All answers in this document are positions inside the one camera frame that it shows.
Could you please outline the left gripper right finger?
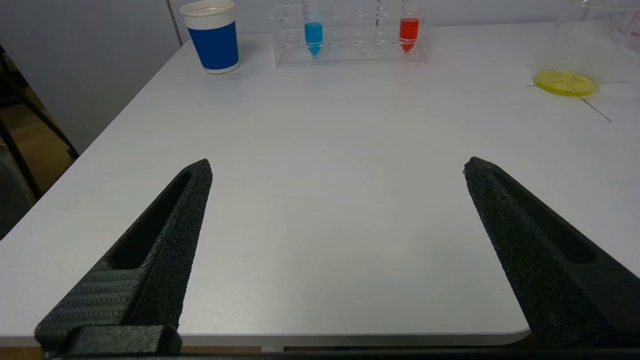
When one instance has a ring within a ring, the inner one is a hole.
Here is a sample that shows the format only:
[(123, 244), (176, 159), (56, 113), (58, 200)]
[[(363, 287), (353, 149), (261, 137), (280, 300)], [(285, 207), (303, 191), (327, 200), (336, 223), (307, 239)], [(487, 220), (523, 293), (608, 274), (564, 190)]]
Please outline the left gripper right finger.
[(531, 333), (546, 346), (639, 346), (640, 280), (496, 164), (468, 192)]

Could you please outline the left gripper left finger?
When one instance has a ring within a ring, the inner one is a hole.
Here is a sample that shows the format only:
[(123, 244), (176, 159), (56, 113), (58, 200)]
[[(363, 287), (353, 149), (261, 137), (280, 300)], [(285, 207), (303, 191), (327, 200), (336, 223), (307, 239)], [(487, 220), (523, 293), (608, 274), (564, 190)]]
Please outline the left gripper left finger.
[(181, 171), (35, 328), (46, 351), (80, 326), (178, 326), (213, 182)]

